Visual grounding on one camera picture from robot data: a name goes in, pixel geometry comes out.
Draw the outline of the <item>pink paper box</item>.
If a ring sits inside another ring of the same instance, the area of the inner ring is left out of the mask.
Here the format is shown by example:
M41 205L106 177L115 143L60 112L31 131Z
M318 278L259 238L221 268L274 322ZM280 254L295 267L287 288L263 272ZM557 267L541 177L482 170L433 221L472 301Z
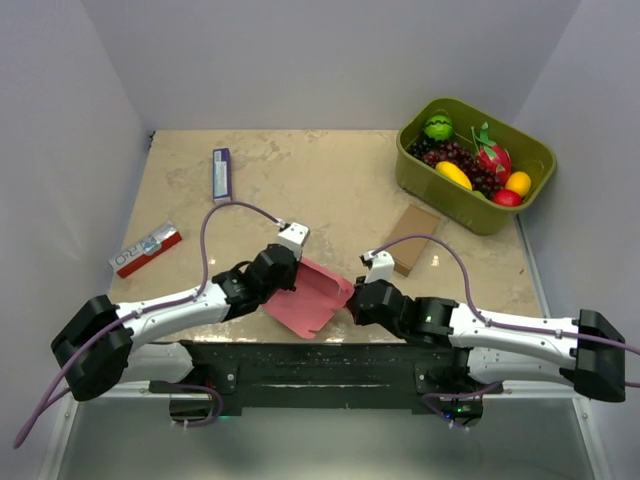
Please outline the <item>pink paper box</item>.
M303 339L313 339L354 293L349 280L305 257L294 286L294 291L278 290L263 309Z

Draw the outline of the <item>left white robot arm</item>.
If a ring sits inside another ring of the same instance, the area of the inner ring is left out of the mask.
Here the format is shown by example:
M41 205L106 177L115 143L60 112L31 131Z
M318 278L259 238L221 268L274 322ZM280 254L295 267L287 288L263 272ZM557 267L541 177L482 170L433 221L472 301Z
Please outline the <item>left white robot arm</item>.
M77 401L93 400L118 384L130 356L179 331L224 323L254 311L279 290L293 291L303 248L272 243L205 283L173 295L114 304L95 296L54 338L51 350Z

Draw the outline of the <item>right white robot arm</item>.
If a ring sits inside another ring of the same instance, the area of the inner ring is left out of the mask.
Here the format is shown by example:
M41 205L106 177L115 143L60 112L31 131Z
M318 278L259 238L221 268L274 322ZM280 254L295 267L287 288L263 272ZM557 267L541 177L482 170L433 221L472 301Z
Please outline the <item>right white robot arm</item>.
M347 308L360 326L377 324L409 344L458 352L445 380L459 393L516 380L569 385L603 402L626 399L625 340L597 311L575 318L482 313L451 299L411 298L385 280L359 282Z

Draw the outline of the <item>brown cardboard box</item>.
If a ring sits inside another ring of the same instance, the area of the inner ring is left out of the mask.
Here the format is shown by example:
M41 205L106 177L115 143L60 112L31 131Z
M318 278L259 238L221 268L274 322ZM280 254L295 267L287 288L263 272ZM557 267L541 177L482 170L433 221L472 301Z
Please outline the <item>brown cardboard box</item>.
M387 243L411 235L433 235L440 223L440 217L415 205L409 205L392 229ZM390 246L386 251L395 262L394 270L408 277L422 255L428 240L413 238Z

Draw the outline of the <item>red white toothpaste box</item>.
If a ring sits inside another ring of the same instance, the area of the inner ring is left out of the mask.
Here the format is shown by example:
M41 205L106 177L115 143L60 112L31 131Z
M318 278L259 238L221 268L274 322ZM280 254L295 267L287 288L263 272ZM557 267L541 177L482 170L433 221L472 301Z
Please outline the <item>red white toothpaste box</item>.
M181 241L181 233L168 221L115 254L109 265L117 276L126 278Z

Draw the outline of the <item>purple toothpaste box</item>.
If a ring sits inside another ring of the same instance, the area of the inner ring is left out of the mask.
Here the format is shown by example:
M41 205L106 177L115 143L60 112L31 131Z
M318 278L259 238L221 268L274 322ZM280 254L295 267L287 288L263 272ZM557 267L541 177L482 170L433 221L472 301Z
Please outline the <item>purple toothpaste box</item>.
M231 153L228 148L212 151L212 198L215 203L231 201L232 168Z

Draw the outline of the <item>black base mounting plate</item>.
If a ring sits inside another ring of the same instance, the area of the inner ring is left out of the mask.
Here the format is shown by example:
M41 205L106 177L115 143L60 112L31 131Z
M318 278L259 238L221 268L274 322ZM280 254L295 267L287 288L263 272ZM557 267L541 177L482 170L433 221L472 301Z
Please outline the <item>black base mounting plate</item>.
M482 398L498 394L468 377L466 351L406 343L195 343L183 342L193 369L181 380L153 381L154 394L171 397L175 420L200 420L213 398L222 414L249 408L390 409L442 412L472 426Z

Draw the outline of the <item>olive green plastic bin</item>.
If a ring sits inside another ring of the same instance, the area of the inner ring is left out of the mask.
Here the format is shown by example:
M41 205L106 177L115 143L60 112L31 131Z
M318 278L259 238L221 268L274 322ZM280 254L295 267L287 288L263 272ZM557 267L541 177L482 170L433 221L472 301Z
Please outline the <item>olive green plastic bin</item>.
M482 199L410 155L409 146L423 132L428 118L436 114L451 118L454 140L466 148L472 146L471 129L488 124L490 137L508 150L515 170L527 173L532 180L521 205L504 207ZM545 144L456 98L434 98L427 103L399 130L396 147L398 186L480 236L499 232L513 216L531 206L556 170L555 154Z

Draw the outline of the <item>yellow toy mango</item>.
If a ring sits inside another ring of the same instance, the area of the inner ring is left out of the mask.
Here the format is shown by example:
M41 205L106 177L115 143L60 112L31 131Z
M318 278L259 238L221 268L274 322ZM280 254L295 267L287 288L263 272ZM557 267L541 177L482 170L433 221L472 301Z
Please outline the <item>yellow toy mango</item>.
M472 191L473 186L467 175L454 163L440 161L436 164L436 171L461 187Z

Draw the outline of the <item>dark purple toy grapes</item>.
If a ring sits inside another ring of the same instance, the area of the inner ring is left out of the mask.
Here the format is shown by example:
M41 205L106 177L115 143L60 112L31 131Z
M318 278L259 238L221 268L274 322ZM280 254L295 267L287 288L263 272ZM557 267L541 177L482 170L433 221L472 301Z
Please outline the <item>dark purple toy grapes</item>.
M425 165L436 170L440 161L449 161L458 166L472 183L473 191L492 200L502 186L495 174L481 165L471 151L452 141L433 141L427 138L412 143L409 154Z

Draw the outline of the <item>red toy apple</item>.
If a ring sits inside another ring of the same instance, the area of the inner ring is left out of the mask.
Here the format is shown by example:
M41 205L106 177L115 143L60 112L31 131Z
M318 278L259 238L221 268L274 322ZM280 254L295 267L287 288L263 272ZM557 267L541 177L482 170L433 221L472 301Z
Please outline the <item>red toy apple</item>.
M495 193L492 201L499 206L513 208L522 204L522 197L512 190L501 189Z

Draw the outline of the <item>orange toy lemon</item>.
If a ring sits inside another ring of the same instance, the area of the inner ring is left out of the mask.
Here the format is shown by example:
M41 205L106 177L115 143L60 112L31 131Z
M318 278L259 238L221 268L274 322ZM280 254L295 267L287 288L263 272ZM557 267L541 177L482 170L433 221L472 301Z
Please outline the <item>orange toy lemon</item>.
M530 176L523 171L513 172L505 183L504 188L518 194L524 198L532 187Z

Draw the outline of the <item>green toy watermelon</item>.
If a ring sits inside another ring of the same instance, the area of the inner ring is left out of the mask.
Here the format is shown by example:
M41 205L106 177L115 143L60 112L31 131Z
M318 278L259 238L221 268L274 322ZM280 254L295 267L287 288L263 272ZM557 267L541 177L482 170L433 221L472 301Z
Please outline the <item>green toy watermelon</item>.
M434 141L447 141L454 133L452 120L448 115L433 115L426 121L423 132Z

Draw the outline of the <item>red toy dragon fruit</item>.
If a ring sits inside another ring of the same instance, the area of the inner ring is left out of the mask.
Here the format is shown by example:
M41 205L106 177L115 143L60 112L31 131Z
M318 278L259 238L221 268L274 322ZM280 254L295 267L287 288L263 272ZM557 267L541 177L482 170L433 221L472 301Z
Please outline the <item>red toy dragon fruit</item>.
M501 186L504 186L512 173L512 161L509 152L490 137L490 127L484 122L479 131L471 128L476 160L495 174Z

